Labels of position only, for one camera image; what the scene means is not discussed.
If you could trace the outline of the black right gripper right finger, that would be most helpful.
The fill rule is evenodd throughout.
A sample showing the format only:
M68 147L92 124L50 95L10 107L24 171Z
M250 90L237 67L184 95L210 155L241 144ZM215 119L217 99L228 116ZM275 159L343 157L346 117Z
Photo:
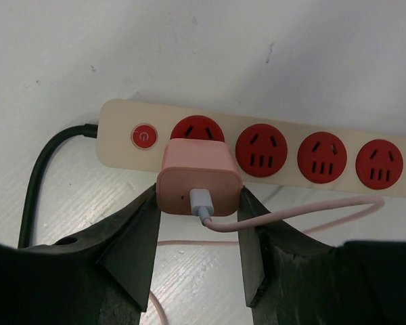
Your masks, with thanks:
M406 324L406 242L332 247L284 221L238 240L255 324Z

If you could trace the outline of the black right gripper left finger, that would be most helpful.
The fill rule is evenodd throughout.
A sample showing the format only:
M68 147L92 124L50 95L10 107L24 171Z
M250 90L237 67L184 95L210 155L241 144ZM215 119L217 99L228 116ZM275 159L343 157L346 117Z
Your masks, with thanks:
M52 245L0 244L0 324L138 324L160 227L154 187Z

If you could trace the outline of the pink charger plug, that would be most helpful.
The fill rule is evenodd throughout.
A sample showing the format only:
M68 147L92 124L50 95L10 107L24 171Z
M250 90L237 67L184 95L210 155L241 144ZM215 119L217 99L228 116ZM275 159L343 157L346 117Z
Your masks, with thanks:
M168 142L156 180L156 198L161 211L192 215L189 193L208 190L215 217L237 211L242 176L229 146L200 139L172 139Z

